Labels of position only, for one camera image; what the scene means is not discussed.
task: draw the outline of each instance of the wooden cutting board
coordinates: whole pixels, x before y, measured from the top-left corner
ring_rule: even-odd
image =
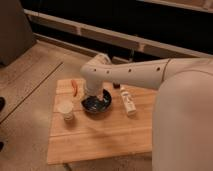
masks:
[[[152,150],[152,109],[156,92],[125,86],[133,98],[137,113],[128,117],[119,89],[105,83],[112,96],[109,110],[88,116],[82,109],[83,80],[74,79],[78,94],[73,97],[71,79],[59,80],[52,115],[47,163],[61,164],[112,156],[150,152]],[[74,120],[65,122],[57,111],[63,100],[74,103]]]

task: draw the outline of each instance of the floor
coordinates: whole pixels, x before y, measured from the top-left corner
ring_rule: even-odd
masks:
[[[193,1],[189,1],[189,0],[163,0],[163,1],[174,2],[174,3],[178,3],[178,4],[184,4],[184,5],[199,6],[199,7],[202,7],[204,2],[205,2],[205,0],[193,0]]]
[[[80,77],[91,57],[39,41],[6,68],[0,68],[1,171],[63,171],[47,165],[48,136],[58,79]],[[74,171],[151,171],[151,154],[114,157],[69,164]]]

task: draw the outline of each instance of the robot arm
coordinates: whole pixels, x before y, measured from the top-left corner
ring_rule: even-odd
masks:
[[[112,65],[108,56],[100,53],[81,68],[81,74],[86,80],[85,94],[97,96],[102,92],[103,82],[158,89],[172,75],[207,61],[201,58],[162,59]]]

